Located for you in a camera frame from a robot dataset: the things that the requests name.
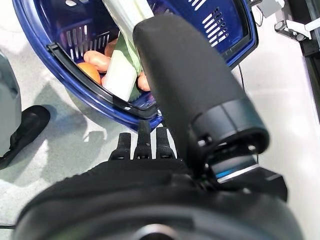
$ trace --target black foam padding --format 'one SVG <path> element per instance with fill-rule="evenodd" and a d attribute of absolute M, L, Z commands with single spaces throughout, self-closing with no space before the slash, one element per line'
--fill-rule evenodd
<path fill-rule="evenodd" d="M 160 15 L 139 23 L 133 40 L 151 92 L 184 158 L 189 124 L 212 107 L 246 95 L 207 39 L 179 16 Z"/>

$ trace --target blue shopping basket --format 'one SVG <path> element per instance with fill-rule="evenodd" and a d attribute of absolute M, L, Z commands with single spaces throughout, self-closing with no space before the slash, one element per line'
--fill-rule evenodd
<path fill-rule="evenodd" d="M 256 24 L 247 0 L 148 0 L 155 14 L 185 18 L 233 67 L 258 45 Z M 141 119 L 151 128 L 162 115 L 146 92 L 125 102 L 90 80 L 76 63 L 84 53 L 101 53 L 119 29 L 101 0 L 13 0 L 30 44 L 48 69 L 79 99 L 134 130 Z"/>

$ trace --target white floor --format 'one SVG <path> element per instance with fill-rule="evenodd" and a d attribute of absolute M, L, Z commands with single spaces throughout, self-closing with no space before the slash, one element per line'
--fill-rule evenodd
<path fill-rule="evenodd" d="M 289 206 L 306 240 L 320 239 L 320 131 L 299 45 L 274 32 L 275 18 L 259 28 L 260 43 L 241 63 L 246 91 L 272 138 L 260 156 L 263 166 L 283 174 Z M 0 49 L 20 85 L 22 108 L 46 105 L 52 119 L 13 163 L 0 171 L 0 224 L 13 224 L 24 205 L 56 181 L 107 160 L 118 134 L 131 132 L 105 118 L 66 91 L 29 45 L 11 0 L 0 8 Z M 137 141 L 133 133 L 133 144 Z M 8 240 L 9 230 L 0 230 Z"/>

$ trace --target orange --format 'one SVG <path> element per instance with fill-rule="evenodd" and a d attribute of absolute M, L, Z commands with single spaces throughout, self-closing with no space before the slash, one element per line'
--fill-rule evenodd
<path fill-rule="evenodd" d="M 92 78 L 96 83 L 101 85 L 101 78 L 96 67 L 87 62 L 81 62 L 78 64 L 78 67 L 84 71 L 90 78 Z"/>

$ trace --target black shoe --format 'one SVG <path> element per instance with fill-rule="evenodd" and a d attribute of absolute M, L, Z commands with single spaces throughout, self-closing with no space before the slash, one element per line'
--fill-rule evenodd
<path fill-rule="evenodd" d="M 21 124 L 10 138 L 10 150 L 0 157 L 0 170 L 5 169 L 25 146 L 38 137 L 49 120 L 50 112 L 43 106 L 31 106 L 22 112 Z"/>

